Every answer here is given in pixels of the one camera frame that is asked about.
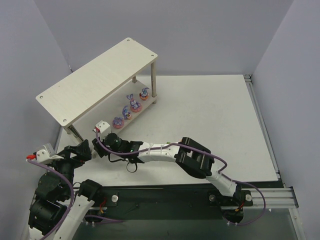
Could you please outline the purple bunny with pink base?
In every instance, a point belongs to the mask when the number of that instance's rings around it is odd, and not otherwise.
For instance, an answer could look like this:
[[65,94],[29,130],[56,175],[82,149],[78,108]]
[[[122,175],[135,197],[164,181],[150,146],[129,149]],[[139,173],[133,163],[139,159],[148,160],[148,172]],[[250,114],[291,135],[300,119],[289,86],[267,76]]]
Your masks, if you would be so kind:
[[129,106],[128,105],[123,107],[122,115],[123,115],[124,120],[130,120],[132,118],[132,114],[129,111]]

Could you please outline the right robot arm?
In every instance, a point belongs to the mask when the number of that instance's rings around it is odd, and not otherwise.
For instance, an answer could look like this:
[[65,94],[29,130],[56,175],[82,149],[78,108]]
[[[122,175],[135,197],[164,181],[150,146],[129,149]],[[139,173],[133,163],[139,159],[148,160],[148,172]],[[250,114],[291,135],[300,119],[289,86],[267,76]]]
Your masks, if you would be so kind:
[[149,162],[175,163],[189,176],[210,182],[223,197],[241,201],[241,186],[223,174],[227,162],[189,137],[183,137],[180,142],[153,144],[123,140],[116,133],[100,139],[96,133],[92,144],[101,158],[113,154],[135,166]]

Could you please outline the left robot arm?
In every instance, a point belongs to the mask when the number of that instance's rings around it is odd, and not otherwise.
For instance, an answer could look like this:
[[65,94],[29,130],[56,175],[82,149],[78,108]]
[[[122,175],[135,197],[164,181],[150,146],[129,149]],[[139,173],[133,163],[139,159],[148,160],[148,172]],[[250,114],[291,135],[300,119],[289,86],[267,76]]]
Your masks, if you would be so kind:
[[102,186],[85,180],[74,189],[74,171],[91,160],[89,142],[66,146],[56,152],[47,143],[26,161],[43,168],[29,208],[28,227],[31,240],[70,240],[73,238],[89,208],[101,204],[105,197]]

